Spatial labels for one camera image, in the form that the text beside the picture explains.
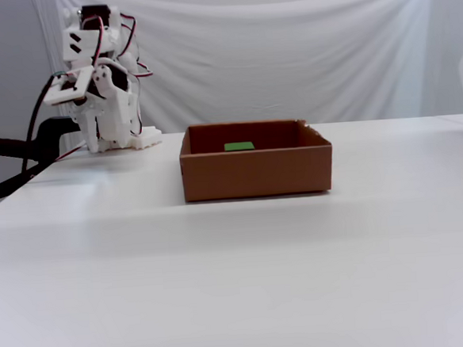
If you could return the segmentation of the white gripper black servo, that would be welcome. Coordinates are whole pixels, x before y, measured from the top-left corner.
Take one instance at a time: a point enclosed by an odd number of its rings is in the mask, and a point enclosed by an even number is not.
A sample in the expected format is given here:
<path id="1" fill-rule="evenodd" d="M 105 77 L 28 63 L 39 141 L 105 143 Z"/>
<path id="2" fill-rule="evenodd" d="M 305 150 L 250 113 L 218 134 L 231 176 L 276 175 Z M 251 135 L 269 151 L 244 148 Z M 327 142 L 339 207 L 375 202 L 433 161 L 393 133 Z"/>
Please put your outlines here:
<path id="1" fill-rule="evenodd" d="M 101 137 L 116 148 L 127 147 L 130 140 L 131 117 L 129 108 L 128 70 L 109 58 L 99 58 L 91 81 L 99 97 L 104 98 L 99 114 Z M 71 116 L 80 127 L 90 152 L 99 152 L 97 136 L 98 109 L 92 104 L 72 105 Z"/>

